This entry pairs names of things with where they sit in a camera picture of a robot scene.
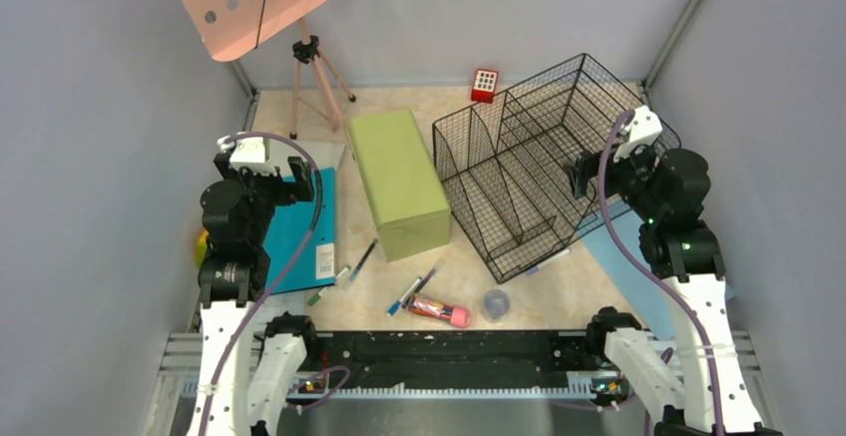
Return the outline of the blue capped marker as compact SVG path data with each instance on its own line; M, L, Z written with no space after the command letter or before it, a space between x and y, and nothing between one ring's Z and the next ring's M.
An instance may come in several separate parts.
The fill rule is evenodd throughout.
M417 286L422 282L422 277L416 277L409 287L403 292L403 294L390 306L387 310L386 314L388 316L393 316L401 307L402 304L406 301L406 299L414 292Z

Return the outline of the teal folder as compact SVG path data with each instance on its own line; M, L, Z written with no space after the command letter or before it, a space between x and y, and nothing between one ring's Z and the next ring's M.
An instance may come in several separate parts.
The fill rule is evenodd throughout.
M265 287L273 294L332 285L336 281L335 265L335 177L334 168L320 171L323 200L313 234L289 272L276 284L288 261L299 248L310 229L315 203L299 203L278 207L270 222L263 248L270 258Z

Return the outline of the pink capped pencil tube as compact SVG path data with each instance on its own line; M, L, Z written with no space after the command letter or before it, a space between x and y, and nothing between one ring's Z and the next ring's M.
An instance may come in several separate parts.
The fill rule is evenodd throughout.
M407 306L413 314L434 318L456 328L468 328L471 324L471 311L460 305L450 305L422 293L415 293Z

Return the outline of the clear round container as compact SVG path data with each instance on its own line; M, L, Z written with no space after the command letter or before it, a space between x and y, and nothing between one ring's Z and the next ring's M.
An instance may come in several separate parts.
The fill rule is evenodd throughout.
M490 289L482 298L482 316L489 322L500 322L510 311L509 295L501 289Z

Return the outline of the black pen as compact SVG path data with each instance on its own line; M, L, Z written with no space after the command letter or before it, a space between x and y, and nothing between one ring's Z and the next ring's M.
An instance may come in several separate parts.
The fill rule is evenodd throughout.
M360 257L360 259L358 260L357 264L356 264L356 265L354 266L354 268L352 269L352 271L351 271L351 273L350 273L350 275L349 275L349 277L348 277L348 280L347 280L347 282L348 282L348 283L352 283L352 282L353 282L353 281L357 278L357 276L358 276L359 272L362 270L362 268L363 268L364 264L366 263L366 261L368 260L369 256L372 254L373 250L374 250L374 249L375 249L375 247L378 245L378 243L379 243L379 238L378 238L378 237L375 237L375 238L373 239L373 241L371 242L371 244L368 246L368 248L367 248L367 250L365 251L365 253L364 253L364 254Z

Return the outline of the black wire desk organizer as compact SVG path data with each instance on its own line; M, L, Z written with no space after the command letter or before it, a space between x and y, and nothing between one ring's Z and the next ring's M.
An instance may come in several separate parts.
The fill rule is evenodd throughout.
M596 184L575 198L565 169L600 152L615 117L641 104L582 53L433 123L452 215L496 282L603 226Z

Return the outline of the grey white folder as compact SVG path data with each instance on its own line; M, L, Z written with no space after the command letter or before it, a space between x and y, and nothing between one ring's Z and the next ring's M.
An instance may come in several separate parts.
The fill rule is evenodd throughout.
M296 140L295 143L309 153L314 159L315 166L323 171L327 169L338 169L341 162L343 152L345 150L344 144L314 142ZM273 141L270 143L270 157L269 165L270 172L273 175L282 176L286 181L294 181L293 172L289 166L289 157L300 157L305 161L305 158L298 150L288 144Z

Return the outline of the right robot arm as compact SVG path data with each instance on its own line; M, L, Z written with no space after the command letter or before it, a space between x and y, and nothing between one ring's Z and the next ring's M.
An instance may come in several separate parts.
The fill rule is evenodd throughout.
M721 248L700 215L710 190L706 160L685 149L612 145L583 152L568 167L577 197L598 183L604 220L608 196L638 215L641 258L607 230L633 266L661 291L674 331L675 375L632 317L610 309L596 315L585 354L598 368L616 366L643 403L655 435L772 435L749 396L729 326Z

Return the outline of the light blue clipboard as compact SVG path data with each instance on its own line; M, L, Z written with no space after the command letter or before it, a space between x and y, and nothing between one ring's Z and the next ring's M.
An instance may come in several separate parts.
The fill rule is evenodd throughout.
M638 242L641 219L617 198L609 202L609 212L621 242L640 264L646 265ZM674 330L663 300L664 293L622 255L599 211L580 224L577 236L631 305L633 312L637 313L642 324L659 340L673 339Z

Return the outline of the yellow green block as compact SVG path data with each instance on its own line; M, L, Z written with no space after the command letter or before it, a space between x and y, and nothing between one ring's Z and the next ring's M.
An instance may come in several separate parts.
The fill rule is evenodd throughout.
M207 243L208 235L209 235L209 233L204 229L200 233L200 235L199 235L199 237L196 241L195 250L194 250L194 259L195 259L195 263L196 263L197 268L201 267L201 265L202 265L202 263L203 263L203 261L206 257L206 253L208 251L208 243Z

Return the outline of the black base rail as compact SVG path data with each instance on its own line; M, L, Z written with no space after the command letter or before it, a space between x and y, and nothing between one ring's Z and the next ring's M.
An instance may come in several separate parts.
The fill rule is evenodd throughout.
M300 374L348 368L314 384L341 396L623 400L633 392L579 330L336 331L306 347Z

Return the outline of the green rectangular box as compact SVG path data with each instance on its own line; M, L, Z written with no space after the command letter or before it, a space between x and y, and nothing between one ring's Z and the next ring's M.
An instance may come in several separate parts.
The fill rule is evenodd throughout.
M448 244L450 204L412 111L354 117L347 136L386 259Z

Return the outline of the white blue marker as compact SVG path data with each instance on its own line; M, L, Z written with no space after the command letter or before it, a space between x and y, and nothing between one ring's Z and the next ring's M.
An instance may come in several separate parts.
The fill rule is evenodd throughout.
M571 253L571 250L568 247L564 248L563 250L558 251L558 252L550 255L549 257L543 259L542 261L540 261L537 264L528 268L524 272L524 275L534 275L534 274L538 273L539 271L541 271L542 269L544 269L545 267L547 267L547 266L549 266L549 265L551 265L555 262L560 261L562 258L566 257L570 253Z

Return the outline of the green capped marker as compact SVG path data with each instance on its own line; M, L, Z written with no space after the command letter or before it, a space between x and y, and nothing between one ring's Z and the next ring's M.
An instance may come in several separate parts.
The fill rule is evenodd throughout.
M327 292L342 286L348 279L350 272L351 266L346 265L338 274L336 274L334 282L331 285L322 286L314 295L312 295L307 300L306 305L315 305Z

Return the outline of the red calculator cube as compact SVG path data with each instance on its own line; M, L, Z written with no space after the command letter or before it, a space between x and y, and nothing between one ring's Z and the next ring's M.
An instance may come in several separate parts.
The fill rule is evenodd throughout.
M472 102L492 104L497 90L499 72L490 69L477 69L471 86Z

